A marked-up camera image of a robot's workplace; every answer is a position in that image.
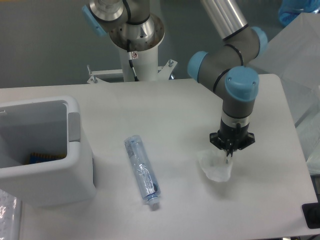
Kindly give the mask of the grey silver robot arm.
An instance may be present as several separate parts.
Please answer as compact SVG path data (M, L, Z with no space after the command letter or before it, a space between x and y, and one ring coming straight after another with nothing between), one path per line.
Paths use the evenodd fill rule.
M217 132L210 142L231 157L255 142L248 131L250 116L259 90L259 76L247 64L260 56L268 46L268 38L258 27L250 27L233 0L204 0L208 14L223 41L216 53L196 52L188 61L191 78L222 99L222 114ZM88 25L98 36L109 35L121 54L121 67L126 81L143 81L155 77L157 57L144 53L155 50L163 40L165 26L172 44L186 57L196 34L205 26L186 17L174 23L171 14L165 24L150 11L148 0L91 0L82 7Z

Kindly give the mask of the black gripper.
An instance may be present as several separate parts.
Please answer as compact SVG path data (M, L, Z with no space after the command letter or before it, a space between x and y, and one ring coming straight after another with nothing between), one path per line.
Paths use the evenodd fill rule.
M237 150L243 150L255 143L255 135L248 132L249 121L230 121L221 119L218 132L209 134L209 141L219 150L225 152L225 163L230 163L230 157Z

